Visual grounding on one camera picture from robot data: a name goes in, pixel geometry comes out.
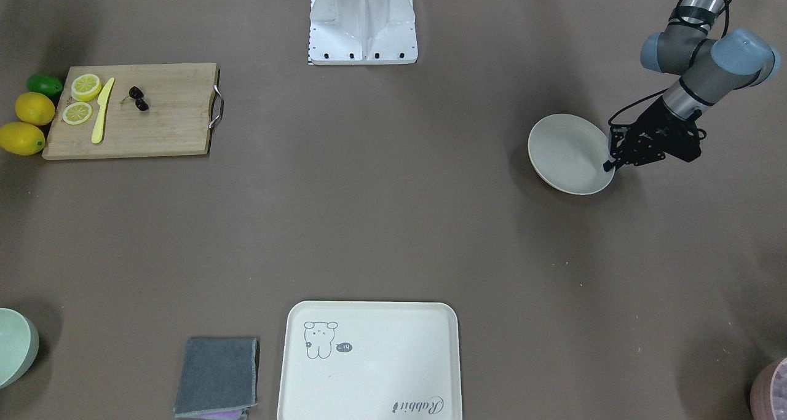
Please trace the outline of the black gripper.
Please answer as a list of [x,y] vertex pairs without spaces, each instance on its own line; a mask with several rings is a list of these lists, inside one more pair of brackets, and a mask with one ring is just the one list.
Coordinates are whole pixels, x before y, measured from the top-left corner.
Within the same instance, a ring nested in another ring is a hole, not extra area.
[[615,172],[624,165],[646,165],[665,159],[667,154],[684,162],[696,160],[701,156],[700,142],[706,137],[706,132],[696,126],[700,116],[701,111],[696,109],[682,119],[658,98],[633,123],[616,125],[609,119],[609,157],[603,170]]

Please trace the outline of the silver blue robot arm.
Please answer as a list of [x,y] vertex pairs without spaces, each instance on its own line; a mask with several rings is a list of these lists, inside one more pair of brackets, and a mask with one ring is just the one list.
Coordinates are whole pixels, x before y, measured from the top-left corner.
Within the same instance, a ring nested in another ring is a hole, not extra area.
[[709,33],[716,20],[730,16],[733,0],[678,0],[663,31],[644,42],[644,68],[677,75],[671,87],[629,125],[608,121],[611,137],[605,171],[641,166],[665,156],[684,162],[701,155],[706,132],[697,121],[728,93],[772,79],[781,67],[778,50],[746,28],[725,28],[719,39]]

